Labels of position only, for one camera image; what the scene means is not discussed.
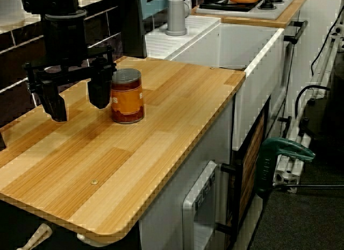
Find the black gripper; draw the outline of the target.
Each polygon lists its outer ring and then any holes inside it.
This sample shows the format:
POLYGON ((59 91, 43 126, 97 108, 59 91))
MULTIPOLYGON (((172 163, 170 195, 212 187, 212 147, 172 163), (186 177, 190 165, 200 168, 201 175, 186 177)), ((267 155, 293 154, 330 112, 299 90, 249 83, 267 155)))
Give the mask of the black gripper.
POLYGON ((116 65, 111 46, 87 47, 84 19, 86 10, 67 15, 42 15, 46 55, 23 65, 27 85, 38 86, 37 94, 44 110, 56 122, 67 121, 65 101, 58 87, 91 79, 89 101, 98 109, 110 101, 112 75, 116 65))

